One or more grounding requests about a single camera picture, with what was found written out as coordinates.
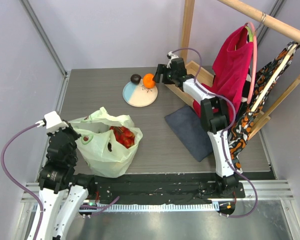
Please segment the orange fruit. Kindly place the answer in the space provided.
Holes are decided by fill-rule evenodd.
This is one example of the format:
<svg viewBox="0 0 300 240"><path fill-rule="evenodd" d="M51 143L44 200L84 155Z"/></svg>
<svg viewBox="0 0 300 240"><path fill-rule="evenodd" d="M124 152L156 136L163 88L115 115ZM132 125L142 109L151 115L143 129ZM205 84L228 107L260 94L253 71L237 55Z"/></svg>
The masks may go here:
<svg viewBox="0 0 300 240"><path fill-rule="evenodd" d="M146 74L144 77L143 77L143 85L146 87L146 88L154 88L155 86L155 81L153 80L154 78L154 75L153 74Z"/></svg>

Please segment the dark brown plum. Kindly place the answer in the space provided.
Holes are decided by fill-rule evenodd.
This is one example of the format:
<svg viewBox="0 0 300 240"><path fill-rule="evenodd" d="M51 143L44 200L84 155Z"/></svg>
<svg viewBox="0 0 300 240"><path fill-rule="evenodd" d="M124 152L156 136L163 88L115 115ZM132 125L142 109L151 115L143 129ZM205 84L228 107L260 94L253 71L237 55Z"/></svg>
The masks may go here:
<svg viewBox="0 0 300 240"><path fill-rule="evenodd" d="M141 79L142 79L142 77L139 74L133 74L130 77L130 81L135 85L138 85L140 83Z"/></svg>

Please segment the green avocado print plastic bag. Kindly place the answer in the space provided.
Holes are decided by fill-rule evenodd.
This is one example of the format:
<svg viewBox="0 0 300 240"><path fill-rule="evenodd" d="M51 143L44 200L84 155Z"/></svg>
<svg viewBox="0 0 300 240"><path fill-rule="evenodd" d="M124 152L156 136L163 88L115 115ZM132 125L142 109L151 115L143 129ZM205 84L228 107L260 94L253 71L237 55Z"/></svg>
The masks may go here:
<svg viewBox="0 0 300 240"><path fill-rule="evenodd" d="M81 134L81 138L76 141L77 149L94 175L117 178L126 173L143 138L142 131L135 127L129 115L111 116L101 107L90 115L69 123ZM134 145L126 148L118 142L111 127L130 130L135 136L132 141Z"/></svg>

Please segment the red strawberries cluster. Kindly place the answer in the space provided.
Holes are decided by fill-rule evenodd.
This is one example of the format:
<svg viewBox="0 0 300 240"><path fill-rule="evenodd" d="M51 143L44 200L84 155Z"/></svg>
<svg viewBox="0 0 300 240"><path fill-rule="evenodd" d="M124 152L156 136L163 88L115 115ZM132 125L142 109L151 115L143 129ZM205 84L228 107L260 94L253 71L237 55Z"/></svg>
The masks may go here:
<svg viewBox="0 0 300 240"><path fill-rule="evenodd" d="M135 135L128 128L124 126L111 126L109 129L113 131L116 141L125 148L129 149L135 145Z"/></svg>

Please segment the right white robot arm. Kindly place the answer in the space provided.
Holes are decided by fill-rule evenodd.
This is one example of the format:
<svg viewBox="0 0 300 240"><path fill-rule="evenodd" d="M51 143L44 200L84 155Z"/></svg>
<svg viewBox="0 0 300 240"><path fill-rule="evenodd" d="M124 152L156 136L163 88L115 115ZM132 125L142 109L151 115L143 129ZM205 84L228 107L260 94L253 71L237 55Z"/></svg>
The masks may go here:
<svg viewBox="0 0 300 240"><path fill-rule="evenodd" d="M227 104L232 110L235 108L227 98L206 89L194 75L187 73L181 57L169 53L168 59L167 64L157 66L153 81L162 82L187 104L190 101L200 104L201 126L211 140L215 156L215 190L220 197L228 197L239 184L228 147L228 129L234 122L230 121Z"/></svg>

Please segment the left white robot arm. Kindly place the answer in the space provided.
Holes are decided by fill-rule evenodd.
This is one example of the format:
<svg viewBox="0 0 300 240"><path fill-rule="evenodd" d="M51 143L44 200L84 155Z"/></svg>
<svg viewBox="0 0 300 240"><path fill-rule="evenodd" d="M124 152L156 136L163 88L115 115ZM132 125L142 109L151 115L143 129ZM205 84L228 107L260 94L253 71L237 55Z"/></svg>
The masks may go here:
<svg viewBox="0 0 300 240"><path fill-rule="evenodd" d="M30 240L64 240L85 199L96 195L92 175L75 174L81 137L71 125L48 132L47 161L39 174L38 206L28 235Z"/></svg>

